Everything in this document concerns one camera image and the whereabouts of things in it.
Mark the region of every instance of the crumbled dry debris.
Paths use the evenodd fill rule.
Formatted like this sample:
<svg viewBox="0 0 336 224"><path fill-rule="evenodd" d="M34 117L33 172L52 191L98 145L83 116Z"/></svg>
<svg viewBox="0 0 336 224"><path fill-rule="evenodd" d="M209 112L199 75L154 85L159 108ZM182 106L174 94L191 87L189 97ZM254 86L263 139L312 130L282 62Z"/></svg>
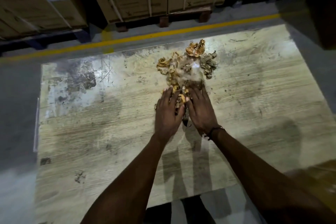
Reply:
<svg viewBox="0 0 336 224"><path fill-rule="evenodd" d="M201 89L204 83L203 74L207 79L212 78L213 70L218 65L213 60L216 56L216 51L205 52L205 41L202 39L199 43L191 43L182 55L174 52L170 59L159 59L157 70L167 76L167 84L173 86L173 93L181 90L176 102L176 112L186 102L188 87Z"/></svg>

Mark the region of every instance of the concrete floor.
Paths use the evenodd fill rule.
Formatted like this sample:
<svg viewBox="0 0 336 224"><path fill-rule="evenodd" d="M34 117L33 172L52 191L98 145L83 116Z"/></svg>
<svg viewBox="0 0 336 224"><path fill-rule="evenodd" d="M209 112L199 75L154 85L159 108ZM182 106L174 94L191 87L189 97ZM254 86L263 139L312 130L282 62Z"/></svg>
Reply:
<svg viewBox="0 0 336 224"><path fill-rule="evenodd" d="M330 109L336 113L336 85L333 83L336 78L336 51L324 51L319 46L318 36L304 0L282 0L268 4L242 5L235 9L216 9L206 24L275 13L280 13L282 17L2 64L0 66L3 87L3 93L0 95L0 223L35 223L33 205L37 169L33 138L42 63L106 53L111 48L114 51L129 50L285 23ZM134 28L125 33L117 33L111 27L112 31L108 34L111 34L113 39L120 39L194 26L199 26L199 23L189 20L172 23L169 28L149 25ZM95 26L91 26L93 41L102 40L100 32ZM48 48L57 49L75 45L79 43L74 40L52 44ZM28 48L4 53L4 55L24 55L31 52L35 50ZM205 193L201 198L217 223L258 223L258 216L239 185ZM180 201L173 202L172 223L186 223Z"/></svg>

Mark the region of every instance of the wood-pattern board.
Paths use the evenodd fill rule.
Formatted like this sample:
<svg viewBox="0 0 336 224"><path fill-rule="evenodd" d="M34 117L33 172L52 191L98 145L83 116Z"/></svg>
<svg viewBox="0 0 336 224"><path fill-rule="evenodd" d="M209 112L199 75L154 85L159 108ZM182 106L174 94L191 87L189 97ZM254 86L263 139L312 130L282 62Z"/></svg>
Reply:
<svg viewBox="0 0 336 224"><path fill-rule="evenodd" d="M37 223L79 223L143 149L166 86L156 63L190 42L42 66ZM335 159L336 123L285 25L205 42L219 61L206 87L231 135L281 172ZM236 182L214 143L201 140L189 121L164 150L148 207Z"/></svg>

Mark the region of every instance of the black bracelet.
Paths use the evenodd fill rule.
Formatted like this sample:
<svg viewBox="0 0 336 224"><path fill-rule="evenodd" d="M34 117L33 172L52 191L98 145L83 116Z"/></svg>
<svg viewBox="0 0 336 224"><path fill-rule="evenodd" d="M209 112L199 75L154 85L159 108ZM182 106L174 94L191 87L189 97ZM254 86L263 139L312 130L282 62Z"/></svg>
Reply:
<svg viewBox="0 0 336 224"><path fill-rule="evenodd" d="M212 129L210 130L210 132L207 134L207 136L209 137L208 141L212 140L212 132L214 132L214 131L217 130L217 129L223 129L223 130L225 130L222 126L212 128Z"/></svg>

